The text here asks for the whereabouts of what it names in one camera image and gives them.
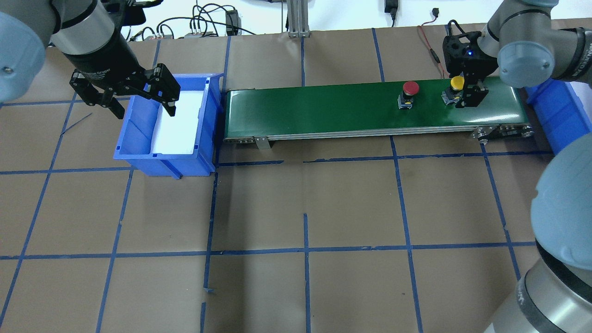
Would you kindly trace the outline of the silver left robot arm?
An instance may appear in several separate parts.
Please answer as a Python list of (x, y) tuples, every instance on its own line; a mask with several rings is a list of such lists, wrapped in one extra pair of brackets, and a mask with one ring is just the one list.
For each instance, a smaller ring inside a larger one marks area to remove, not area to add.
[(175, 116), (180, 85), (159, 63), (144, 69), (121, 34), (140, 25), (151, 2), (135, 0), (3, 0), (1, 2), (1, 101), (26, 94), (42, 69), (49, 44), (74, 65), (70, 86), (90, 106), (123, 119), (117, 96), (139, 95)]

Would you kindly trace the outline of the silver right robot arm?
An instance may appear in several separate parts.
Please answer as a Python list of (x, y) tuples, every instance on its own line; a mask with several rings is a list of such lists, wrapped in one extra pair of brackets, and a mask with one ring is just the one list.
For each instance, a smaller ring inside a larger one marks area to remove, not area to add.
[[(591, 30), (555, 30), (556, 0), (504, 0), (481, 31), (443, 41), (451, 78), (463, 76), (457, 108), (487, 96), (499, 70), (513, 88), (548, 79), (591, 84)], [(543, 171), (530, 219), (539, 259), (497, 308), (487, 333), (589, 333), (591, 329), (591, 135), (570, 143)]]

